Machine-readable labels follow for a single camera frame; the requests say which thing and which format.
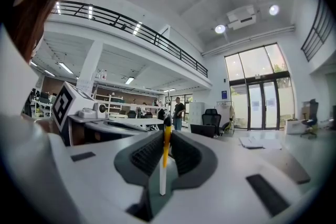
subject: door frame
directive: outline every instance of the door frame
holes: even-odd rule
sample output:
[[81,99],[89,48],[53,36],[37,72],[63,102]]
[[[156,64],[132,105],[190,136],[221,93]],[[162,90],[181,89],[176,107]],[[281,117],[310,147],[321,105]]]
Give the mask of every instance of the door frame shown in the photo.
[[[264,91],[264,83],[273,82],[274,88],[275,88],[275,95],[276,95],[276,101],[277,101],[277,124],[276,127],[266,127],[266,98],[265,98],[265,91]],[[249,86],[252,85],[259,85],[260,87],[260,93],[261,93],[261,128],[251,128],[251,98],[250,98],[250,91]],[[278,92],[278,85],[277,80],[264,80],[264,81],[258,81],[258,82],[250,82],[246,83],[246,90],[247,90],[247,130],[279,130],[280,127],[280,102],[279,102],[279,92]]]

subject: white box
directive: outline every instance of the white box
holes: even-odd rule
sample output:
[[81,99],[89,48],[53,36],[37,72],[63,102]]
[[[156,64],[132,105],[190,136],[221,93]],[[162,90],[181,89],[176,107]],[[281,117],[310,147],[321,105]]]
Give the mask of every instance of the white box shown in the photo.
[[305,132],[307,126],[300,121],[286,121],[285,134],[302,134]]

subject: white cabinet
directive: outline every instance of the white cabinet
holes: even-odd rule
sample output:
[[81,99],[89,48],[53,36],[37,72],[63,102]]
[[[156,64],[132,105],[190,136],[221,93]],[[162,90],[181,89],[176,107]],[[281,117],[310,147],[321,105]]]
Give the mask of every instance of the white cabinet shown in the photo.
[[189,103],[189,128],[190,124],[202,125],[202,115],[204,114],[204,103],[190,102]]

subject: white desk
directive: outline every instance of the white desk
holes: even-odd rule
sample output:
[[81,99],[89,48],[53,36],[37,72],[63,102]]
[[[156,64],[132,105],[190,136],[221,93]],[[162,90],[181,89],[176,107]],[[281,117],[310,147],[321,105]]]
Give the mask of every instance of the white desk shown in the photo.
[[35,103],[34,116],[36,116],[36,104],[39,104],[39,105],[44,106],[44,107],[46,107],[46,106],[49,107],[49,118],[51,117],[51,107],[53,106],[53,104],[51,104],[51,103],[46,104],[46,103],[39,102],[39,101],[37,101],[37,100],[32,100],[32,101],[31,101],[31,104],[32,104],[33,102]]
[[122,114],[110,114],[109,118],[126,119],[126,118],[128,118],[128,116],[127,115],[122,115]]
[[115,118],[115,119],[112,119],[112,121],[133,124],[136,126],[163,124],[163,121],[158,120],[158,119],[118,119],[118,118]]

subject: floor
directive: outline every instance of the floor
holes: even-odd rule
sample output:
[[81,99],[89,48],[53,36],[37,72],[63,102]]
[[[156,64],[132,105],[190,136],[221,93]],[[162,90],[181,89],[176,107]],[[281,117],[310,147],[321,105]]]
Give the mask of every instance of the floor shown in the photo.
[[[336,131],[319,130],[317,138],[307,139],[300,135],[285,135],[283,131],[244,131],[235,130],[226,137],[255,137],[256,139],[278,139],[293,155],[311,177],[311,181],[298,185],[302,193],[321,186],[336,160]],[[169,188],[171,182],[178,177],[175,162],[170,159],[167,166],[166,195],[159,193],[160,170],[156,170],[150,178],[150,201],[153,214],[156,215],[172,195]]]

